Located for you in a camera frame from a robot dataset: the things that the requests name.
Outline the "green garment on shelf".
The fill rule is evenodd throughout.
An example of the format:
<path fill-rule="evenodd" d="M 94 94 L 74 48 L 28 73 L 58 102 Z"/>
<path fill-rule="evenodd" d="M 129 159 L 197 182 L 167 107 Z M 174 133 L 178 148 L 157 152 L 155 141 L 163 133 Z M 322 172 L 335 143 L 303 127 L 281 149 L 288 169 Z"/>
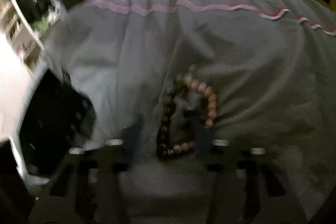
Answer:
<path fill-rule="evenodd" d="M 31 24 L 31 28 L 35 32 L 44 34 L 50 28 L 50 23 L 49 23 L 48 18 L 44 17 L 41 20 L 34 21 Z"/>

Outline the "black jewelry box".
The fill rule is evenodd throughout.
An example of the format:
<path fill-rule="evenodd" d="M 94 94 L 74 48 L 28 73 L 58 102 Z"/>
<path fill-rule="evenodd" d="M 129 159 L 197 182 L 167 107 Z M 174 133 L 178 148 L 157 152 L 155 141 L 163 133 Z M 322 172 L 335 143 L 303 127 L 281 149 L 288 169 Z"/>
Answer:
<path fill-rule="evenodd" d="M 29 96 L 19 143 L 27 172 L 50 178 L 69 150 L 90 139 L 96 120 L 91 100 L 76 91 L 67 76 L 46 69 Z"/>

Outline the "white shelf unit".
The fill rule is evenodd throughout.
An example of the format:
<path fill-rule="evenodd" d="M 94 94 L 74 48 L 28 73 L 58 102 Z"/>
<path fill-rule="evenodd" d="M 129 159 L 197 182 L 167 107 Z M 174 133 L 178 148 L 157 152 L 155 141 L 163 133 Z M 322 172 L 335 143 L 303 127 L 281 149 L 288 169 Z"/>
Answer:
<path fill-rule="evenodd" d="M 34 21 L 48 18 L 50 28 L 44 33 L 32 30 Z M 1 0 L 1 34 L 29 72 L 35 69 L 44 43 L 60 12 L 52 0 Z"/>

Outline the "grey duvet cover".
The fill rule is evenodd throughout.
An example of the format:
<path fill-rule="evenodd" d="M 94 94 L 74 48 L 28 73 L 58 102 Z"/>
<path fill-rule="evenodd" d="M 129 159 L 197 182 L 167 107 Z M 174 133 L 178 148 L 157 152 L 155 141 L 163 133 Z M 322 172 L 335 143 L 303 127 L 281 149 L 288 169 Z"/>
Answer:
<path fill-rule="evenodd" d="M 315 0 L 87 0 L 60 20 L 40 56 L 92 102 L 99 149 L 143 116 L 133 165 L 118 179 L 129 223 L 207 223 L 215 182 L 195 124 L 238 149 L 273 155 L 286 195 L 261 192 L 252 223 L 335 223 L 335 12 Z M 29 190 L 50 190 L 30 175 Z M 224 182 L 242 218 L 243 171 Z"/>

